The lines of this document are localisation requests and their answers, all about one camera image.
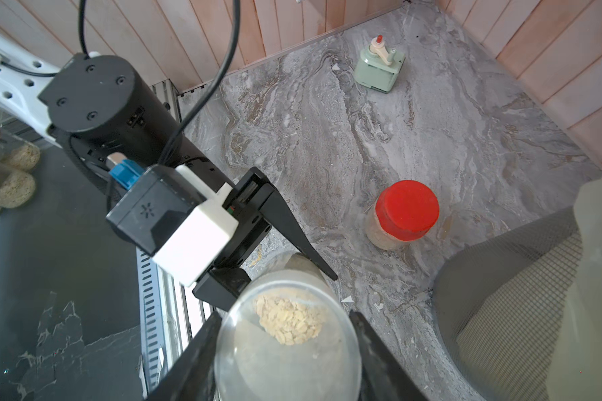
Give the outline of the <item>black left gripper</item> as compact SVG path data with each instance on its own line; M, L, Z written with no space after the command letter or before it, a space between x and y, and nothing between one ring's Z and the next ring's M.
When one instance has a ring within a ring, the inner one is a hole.
M257 167L234 185L204 158L174 171L187 190L203 195L184 222L155 254L155 263L200 301L228 311L251 282L242 264L271 226L332 281L336 272L310 243L280 192ZM260 205L258 194L267 192Z

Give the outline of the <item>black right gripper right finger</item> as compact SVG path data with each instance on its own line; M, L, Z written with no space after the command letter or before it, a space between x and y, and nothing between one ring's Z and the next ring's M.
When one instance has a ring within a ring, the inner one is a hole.
M427 401L365 316L349 312L359 343L362 379L359 400Z

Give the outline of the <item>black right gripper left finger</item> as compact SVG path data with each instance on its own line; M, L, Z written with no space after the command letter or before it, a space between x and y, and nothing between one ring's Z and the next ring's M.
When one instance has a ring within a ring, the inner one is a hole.
M221 316L214 312L146 400L214 400L217 392L214 359L221 325Z

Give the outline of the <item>small oatmeal jar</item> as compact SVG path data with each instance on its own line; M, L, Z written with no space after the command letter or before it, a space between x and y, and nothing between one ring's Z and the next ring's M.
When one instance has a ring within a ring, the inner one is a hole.
M271 258L222 320L214 360L222 400L356 400L353 324L311 260Z

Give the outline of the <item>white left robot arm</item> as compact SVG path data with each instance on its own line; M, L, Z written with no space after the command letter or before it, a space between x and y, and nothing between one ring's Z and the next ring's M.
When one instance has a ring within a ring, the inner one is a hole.
M231 181L123 58L79 53L56 69L0 35L0 106L118 194L113 231L196 298L230 309L250 281L242 264L271 230L337 279L266 175Z

